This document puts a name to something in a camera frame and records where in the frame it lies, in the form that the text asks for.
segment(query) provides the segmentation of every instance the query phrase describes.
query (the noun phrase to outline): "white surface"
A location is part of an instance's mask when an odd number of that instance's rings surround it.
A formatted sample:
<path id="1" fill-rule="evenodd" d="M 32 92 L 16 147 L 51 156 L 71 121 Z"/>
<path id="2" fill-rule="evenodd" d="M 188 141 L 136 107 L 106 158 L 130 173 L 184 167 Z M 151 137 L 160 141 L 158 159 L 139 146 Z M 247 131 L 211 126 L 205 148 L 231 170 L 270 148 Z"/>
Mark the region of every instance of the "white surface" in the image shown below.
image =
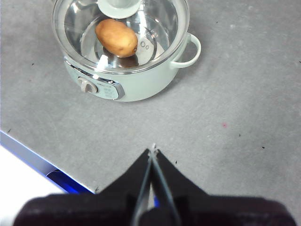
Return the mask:
<path id="1" fill-rule="evenodd" d="M 0 146 L 0 225 L 10 226 L 30 199 L 62 193 L 62 189 Z"/>
<path id="2" fill-rule="evenodd" d="M 141 4 L 140 0 L 98 0 L 103 14 L 115 19 L 123 19 L 134 15 Z"/>

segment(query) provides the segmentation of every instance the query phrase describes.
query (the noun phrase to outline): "gray floor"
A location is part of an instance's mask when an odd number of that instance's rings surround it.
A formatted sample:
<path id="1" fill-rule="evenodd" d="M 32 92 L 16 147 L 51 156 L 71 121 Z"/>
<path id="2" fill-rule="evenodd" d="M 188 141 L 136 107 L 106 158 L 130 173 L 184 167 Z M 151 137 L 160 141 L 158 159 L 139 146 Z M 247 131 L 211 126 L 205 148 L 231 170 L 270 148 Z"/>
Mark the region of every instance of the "gray floor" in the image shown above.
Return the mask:
<path id="1" fill-rule="evenodd" d="M 71 81 L 50 1 L 2 0 L 1 129 L 93 190 L 157 143 L 208 193 L 275 199 L 301 224 L 301 1 L 189 4 L 200 59 L 117 103 Z"/>

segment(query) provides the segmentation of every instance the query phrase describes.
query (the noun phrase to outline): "pot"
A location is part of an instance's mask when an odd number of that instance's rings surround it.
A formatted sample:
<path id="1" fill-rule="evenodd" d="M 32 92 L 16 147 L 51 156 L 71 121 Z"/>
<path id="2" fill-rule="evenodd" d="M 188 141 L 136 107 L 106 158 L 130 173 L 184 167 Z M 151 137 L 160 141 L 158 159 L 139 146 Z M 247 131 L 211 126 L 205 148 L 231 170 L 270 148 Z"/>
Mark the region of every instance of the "pot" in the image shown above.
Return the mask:
<path id="1" fill-rule="evenodd" d="M 107 18 L 97 0 L 55 1 L 53 29 L 67 71 L 84 92 L 121 102 L 146 99 L 163 90 L 179 68 L 192 65 L 200 55 L 199 40 L 187 32 L 185 0 L 142 0 L 133 16 L 118 19 L 138 38 L 137 52 L 128 58 L 116 57 L 98 41 L 95 27 Z M 195 56 L 178 62 L 189 42 L 197 48 Z"/>

